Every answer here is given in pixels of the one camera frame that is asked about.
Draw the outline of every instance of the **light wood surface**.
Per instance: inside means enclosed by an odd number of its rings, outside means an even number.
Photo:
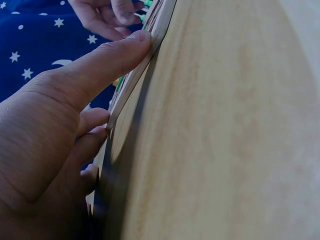
[[[111,135],[94,232],[320,239],[319,86],[319,0],[177,0]]]

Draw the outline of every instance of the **hand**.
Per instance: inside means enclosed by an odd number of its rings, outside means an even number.
[[[126,27],[141,22],[134,13],[145,6],[133,4],[132,0],[69,0],[69,3],[86,29],[113,41],[127,37],[130,31]]]
[[[109,113],[82,110],[150,46],[143,30],[104,43],[0,103],[0,239],[88,239],[85,197],[98,169],[81,168],[105,141]]]

